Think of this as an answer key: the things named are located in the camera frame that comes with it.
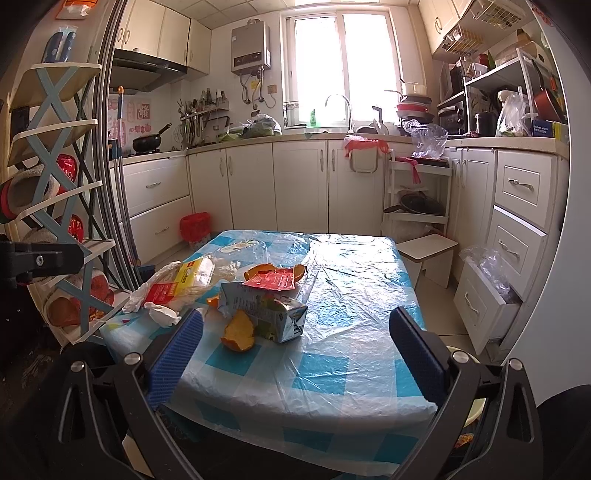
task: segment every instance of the wire basket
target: wire basket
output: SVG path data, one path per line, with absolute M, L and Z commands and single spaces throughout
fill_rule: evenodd
M 500 0 L 478 0 L 471 8 L 475 20 L 507 30 L 525 18 L 525 12 L 517 5 Z
M 457 53 L 460 56 L 471 55 L 478 50 L 482 43 L 480 35 L 458 25 L 446 35 L 443 49 L 448 53 Z

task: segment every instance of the slipper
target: slipper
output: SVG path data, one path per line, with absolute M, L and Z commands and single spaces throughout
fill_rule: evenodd
M 33 195 L 43 168 L 44 165 L 39 164 L 29 170 L 20 170 L 0 185 L 0 223 L 14 220 L 23 210 L 33 206 Z M 58 181 L 50 176 L 41 201 L 53 198 L 59 189 Z

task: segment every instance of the wok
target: wok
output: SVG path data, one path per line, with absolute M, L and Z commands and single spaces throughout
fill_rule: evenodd
M 406 210 L 409 213 L 424 215 L 445 215 L 445 207 L 437 200 L 426 196 L 423 192 L 407 193 L 400 198 L 400 205 L 393 205 L 384 209 L 384 213 Z
M 134 150 L 136 153 L 150 152 L 156 150 L 162 143 L 162 135 L 168 130 L 172 124 L 166 125 L 160 132 L 153 135 L 144 135 L 143 137 L 134 138 Z

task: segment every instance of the red trash bin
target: red trash bin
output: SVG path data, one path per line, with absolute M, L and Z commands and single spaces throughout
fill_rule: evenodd
M 193 213 L 181 218 L 180 229 L 183 240 L 189 242 L 195 251 L 212 239 L 207 212 Z

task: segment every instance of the open drawer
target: open drawer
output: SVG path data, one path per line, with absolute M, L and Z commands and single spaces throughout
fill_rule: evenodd
M 480 354 L 493 339 L 505 336 L 520 303 L 507 303 L 486 279 L 480 268 L 466 259 L 453 299 L 474 350 Z

